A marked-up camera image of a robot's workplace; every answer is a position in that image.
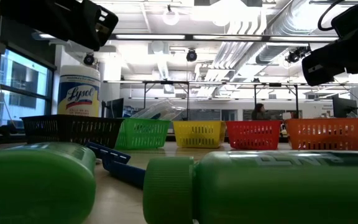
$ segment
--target computer monitor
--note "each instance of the computer monitor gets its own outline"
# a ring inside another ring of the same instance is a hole
[[[357,115],[357,102],[356,100],[342,99],[339,97],[333,98],[334,117],[347,118],[351,112]]]
[[[122,118],[124,112],[124,99],[111,100],[106,103],[107,118]]]

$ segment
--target white container lid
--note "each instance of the white container lid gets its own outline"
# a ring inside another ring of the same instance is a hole
[[[100,80],[100,73],[94,68],[83,65],[63,65],[60,75],[83,75]]]

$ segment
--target red basket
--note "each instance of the red basket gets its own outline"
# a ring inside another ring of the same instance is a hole
[[[234,149],[276,150],[281,121],[226,121]]]
[[[286,120],[292,149],[358,150],[358,118]]]

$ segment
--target green bottle cap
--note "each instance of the green bottle cap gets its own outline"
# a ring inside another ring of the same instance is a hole
[[[192,157],[150,160],[143,187],[143,213],[148,224],[193,223]]]

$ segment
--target yellow basket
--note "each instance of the yellow basket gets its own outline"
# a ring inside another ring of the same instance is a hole
[[[226,132],[223,121],[174,121],[173,128],[179,147],[218,148]]]

